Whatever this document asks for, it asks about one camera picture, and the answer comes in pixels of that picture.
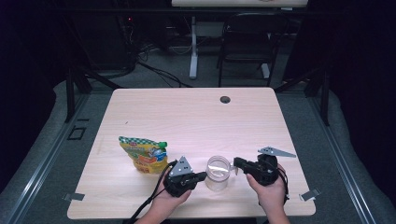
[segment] chair backrest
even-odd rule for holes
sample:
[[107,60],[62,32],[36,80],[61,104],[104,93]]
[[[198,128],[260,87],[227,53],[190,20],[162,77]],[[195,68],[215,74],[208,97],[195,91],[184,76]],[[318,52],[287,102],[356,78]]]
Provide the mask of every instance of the chair backrest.
[[239,33],[247,35],[283,35],[289,20],[281,14],[239,13],[231,16],[223,27],[223,35]]

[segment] black chair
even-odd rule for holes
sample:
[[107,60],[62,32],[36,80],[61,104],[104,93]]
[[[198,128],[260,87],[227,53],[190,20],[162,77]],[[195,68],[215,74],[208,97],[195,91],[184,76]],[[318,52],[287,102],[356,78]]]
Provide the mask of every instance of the black chair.
[[224,22],[219,52],[219,87],[223,63],[269,63],[270,86],[279,42],[288,29],[288,19],[281,14],[239,13]]

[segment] person's right arm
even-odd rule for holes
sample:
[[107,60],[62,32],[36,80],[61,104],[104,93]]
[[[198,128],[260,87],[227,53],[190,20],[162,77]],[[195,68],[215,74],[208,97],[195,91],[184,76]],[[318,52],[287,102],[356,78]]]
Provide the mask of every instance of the person's right arm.
[[259,184],[252,175],[247,174],[247,182],[256,191],[259,203],[268,221],[271,224],[290,224],[284,210],[285,187],[282,179],[279,177],[276,182],[269,186]]

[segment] snack bag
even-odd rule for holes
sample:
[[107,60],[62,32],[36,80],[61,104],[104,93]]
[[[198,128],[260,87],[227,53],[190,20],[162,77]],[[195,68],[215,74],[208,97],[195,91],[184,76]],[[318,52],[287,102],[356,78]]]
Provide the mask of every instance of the snack bag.
[[134,167],[142,173],[158,174],[168,164],[166,142],[156,143],[144,138],[119,137],[120,146],[133,160]]

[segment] light wooden tabletop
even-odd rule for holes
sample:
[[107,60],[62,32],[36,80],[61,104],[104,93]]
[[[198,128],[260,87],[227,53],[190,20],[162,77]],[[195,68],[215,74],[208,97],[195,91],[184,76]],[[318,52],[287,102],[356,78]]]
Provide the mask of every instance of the light wooden tabletop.
[[[221,96],[231,102],[224,104]],[[256,161],[257,150],[275,147],[297,154],[269,88],[123,89],[113,92],[92,145],[67,215],[72,219],[129,218],[151,195],[158,175],[139,173],[120,147],[119,136],[168,143],[168,161],[185,156],[195,173],[208,159],[220,155],[233,161]],[[313,201],[299,194],[309,191],[297,158],[278,157],[289,178],[289,216],[310,216]],[[145,214],[149,205],[140,213]],[[231,174],[228,187],[211,191],[200,182],[190,198],[170,218],[262,217],[257,194],[243,172]]]
[[173,7],[306,7],[308,0],[172,0]]

